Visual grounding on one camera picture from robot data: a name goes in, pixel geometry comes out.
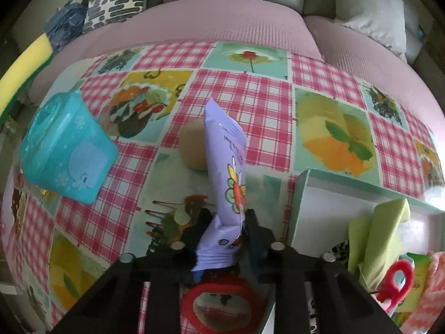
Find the pink sofa cover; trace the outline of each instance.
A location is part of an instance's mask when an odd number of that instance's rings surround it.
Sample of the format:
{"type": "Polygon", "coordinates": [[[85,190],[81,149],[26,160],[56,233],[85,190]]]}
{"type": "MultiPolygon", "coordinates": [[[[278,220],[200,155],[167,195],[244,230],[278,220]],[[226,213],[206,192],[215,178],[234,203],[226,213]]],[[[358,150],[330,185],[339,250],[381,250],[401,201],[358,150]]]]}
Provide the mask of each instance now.
{"type": "Polygon", "coordinates": [[[57,76],[78,60],[166,41],[242,41],[322,60],[294,10],[258,0],[181,0],[82,35],[57,54],[34,80],[29,96],[40,104],[57,76]]]}
{"type": "Polygon", "coordinates": [[[304,18],[324,60],[365,79],[413,112],[445,145],[445,117],[434,95],[406,63],[382,45],[332,20],[304,18]]]}

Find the green cloth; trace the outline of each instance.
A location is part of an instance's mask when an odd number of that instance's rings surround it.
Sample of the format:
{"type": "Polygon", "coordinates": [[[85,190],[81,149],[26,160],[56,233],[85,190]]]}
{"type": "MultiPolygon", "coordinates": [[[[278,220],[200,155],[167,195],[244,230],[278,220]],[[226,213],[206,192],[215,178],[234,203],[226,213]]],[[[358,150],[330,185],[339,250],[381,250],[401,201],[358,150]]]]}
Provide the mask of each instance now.
{"type": "Polygon", "coordinates": [[[374,215],[349,222],[348,270],[354,273],[359,269],[360,284],[368,291],[377,290],[389,267],[403,252],[397,227],[410,216],[408,200],[402,198],[378,204],[374,215]]]}

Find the turquoise container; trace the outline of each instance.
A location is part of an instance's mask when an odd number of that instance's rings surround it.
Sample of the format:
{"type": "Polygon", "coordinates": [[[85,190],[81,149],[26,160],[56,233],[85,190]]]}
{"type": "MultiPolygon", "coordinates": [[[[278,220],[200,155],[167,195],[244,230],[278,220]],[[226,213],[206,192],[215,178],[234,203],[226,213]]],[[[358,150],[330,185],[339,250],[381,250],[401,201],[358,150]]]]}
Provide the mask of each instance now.
{"type": "Polygon", "coordinates": [[[37,111],[19,159],[29,183],[91,204],[117,155],[76,90],[54,95],[37,111]]]}

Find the egg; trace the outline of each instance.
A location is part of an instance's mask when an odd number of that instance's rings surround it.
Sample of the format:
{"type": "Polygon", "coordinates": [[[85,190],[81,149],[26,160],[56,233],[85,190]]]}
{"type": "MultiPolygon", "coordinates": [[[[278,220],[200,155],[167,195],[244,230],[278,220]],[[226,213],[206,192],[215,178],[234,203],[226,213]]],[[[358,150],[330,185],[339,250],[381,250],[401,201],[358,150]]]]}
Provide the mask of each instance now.
{"type": "Polygon", "coordinates": [[[179,151],[187,167],[207,170],[204,118],[197,118],[182,126],[178,134],[179,151]]]}

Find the purple wrapper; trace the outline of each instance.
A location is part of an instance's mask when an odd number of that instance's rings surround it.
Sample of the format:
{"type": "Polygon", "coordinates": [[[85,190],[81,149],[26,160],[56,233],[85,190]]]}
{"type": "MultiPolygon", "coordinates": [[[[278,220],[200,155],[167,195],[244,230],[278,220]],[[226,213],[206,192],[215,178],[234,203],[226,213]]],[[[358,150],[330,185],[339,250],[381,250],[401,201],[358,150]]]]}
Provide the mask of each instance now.
{"type": "Polygon", "coordinates": [[[217,214],[199,242],[193,271],[235,265],[244,221],[246,136],[213,99],[205,108],[204,132],[217,214]]]}

